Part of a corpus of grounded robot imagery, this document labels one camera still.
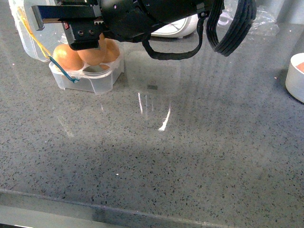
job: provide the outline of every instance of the white container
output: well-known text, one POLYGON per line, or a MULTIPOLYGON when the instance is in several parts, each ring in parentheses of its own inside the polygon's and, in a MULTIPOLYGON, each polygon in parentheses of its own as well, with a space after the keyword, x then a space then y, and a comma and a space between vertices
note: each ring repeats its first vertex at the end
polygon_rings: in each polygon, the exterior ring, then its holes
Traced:
POLYGON ((304 103, 304 73, 296 66, 304 62, 304 53, 292 56, 286 78, 288 92, 304 103))
MULTIPOLYGON (((45 24, 45 28, 42 31, 36 31, 37 23, 31 7, 35 5, 56 5, 55 0, 9 0, 9 3, 24 50, 30 57, 42 62, 48 62, 49 59, 43 56, 39 46, 22 24, 18 9, 25 12, 26 19, 34 36, 44 47, 53 53, 58 45, 67 43, 63 27, 60 23, 45 24)), ((76 83, 68 80, 52 62, 49 64, 49 67, 61 89, 69 88, 94 92, 95 94, 104 94, 112 90, 113 84, 119 75, 124 72, 124 54, 121 48, 120 56, 114 62, 101 65, 108 65, 110 68, 102 70, 99 66, 92 67, 85 65, 78 71, 66 71, 71 77, 79 79, 79 82, 76 83)))
POLYGON ((120 51, 120 56, 111 63, 101 63, 110 68, 102 70, 100 66, 85 65, 81 70, 66 71, 72 78, 79 79, 79 82, 73 83, 54 65, 49 64, 53 76, 60 89, 76 89, 95 94, 105 94, 113 89, 113 84, 118 79, 119 75, 124 72, 124 54, 120 51))
POLYGON ((166 25, 151 35, 154 37, 183 38, 196 30, 198 21, 198 16, 193 15, 166 25))

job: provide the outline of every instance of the blue wire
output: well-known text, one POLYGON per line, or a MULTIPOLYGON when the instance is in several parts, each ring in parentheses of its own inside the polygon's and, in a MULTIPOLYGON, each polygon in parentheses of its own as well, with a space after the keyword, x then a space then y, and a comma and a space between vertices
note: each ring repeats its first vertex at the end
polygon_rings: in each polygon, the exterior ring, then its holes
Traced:
POLYGON ((68 78, 68 80, 70 80, 73 83, 79 82, 79 79, 71 78, 71 76, 68 75, 68 73, 59 65, 58 62, 56 62, 55 59, 52 58, 52 56, 49 56, 49 59, 61 70, 61 72, 68 78))

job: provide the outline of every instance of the gray countertop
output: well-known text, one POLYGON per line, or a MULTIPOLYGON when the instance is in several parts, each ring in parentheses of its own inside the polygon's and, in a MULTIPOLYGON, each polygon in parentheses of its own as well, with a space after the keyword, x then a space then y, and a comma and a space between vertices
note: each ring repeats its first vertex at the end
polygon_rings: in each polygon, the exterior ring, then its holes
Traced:
MULTIPOLYGON (((95 95, 59 89, 0 8, 0 204, 73 203, 130 227, 304 227, 304 105, 285 88, 304 26, 249 36, 230 57, 207 39, 182 61, 123 43, 124 75, 95 95)), ((183 51, 197 39, 152 45, 183 51)))

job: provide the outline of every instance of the egg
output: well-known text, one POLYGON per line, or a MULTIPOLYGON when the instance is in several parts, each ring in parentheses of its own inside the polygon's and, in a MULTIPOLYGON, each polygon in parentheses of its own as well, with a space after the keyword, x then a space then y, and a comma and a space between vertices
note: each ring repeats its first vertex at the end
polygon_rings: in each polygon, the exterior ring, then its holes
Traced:
POLYGON ((119 47, 112 39, 105 39, 106 42, 106 54, 104 57, 104 63, 114 62, 120 55, 119 47))
POLYGON ((296 67, 304 73, 304 63, 301 63, 300 65, 297 65, 296 67))
POLYGON ((99 36, 99 47, 100 49, 86 49, 78 51, 79 56, 90 66, 99 65, 105 58, 106 54, 106 41, 103 34, 99 36))
POLYGON ((101 64, 101 65, 99 65, 103 70, 107 70, 107 69, 109 69, 110 67, 109 66, 107 66, 107 65, 103 65, 103 64, 101 64))
POLYGON ((80 70, 84 66, 77 51, 72 50, 68 44, 57 46, 53 53, 53 59, 65 70, 80 70))

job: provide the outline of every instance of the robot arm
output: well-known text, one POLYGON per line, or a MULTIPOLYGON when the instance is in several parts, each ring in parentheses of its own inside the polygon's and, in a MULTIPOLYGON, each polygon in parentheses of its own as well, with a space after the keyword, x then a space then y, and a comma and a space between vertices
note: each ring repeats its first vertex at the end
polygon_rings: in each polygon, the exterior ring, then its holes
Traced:
POLYGON ((224 0, 57 0, 57 6, 32 7, 38 30, 44 23, 62 23, 69 45, 74 50, 98 48, 99 35, 124 42, 142 42, 155 59, 184 59, 194 56, 202 45, 203 22, 214 51, 230 55, 247 35, 256 16, 255 0, 239 0, 229 31, 218 42, 216 25, 224 0), (197 14, 199 45, 187 53, 159 53, 150 44, 151 33, 161 27, 197 14))

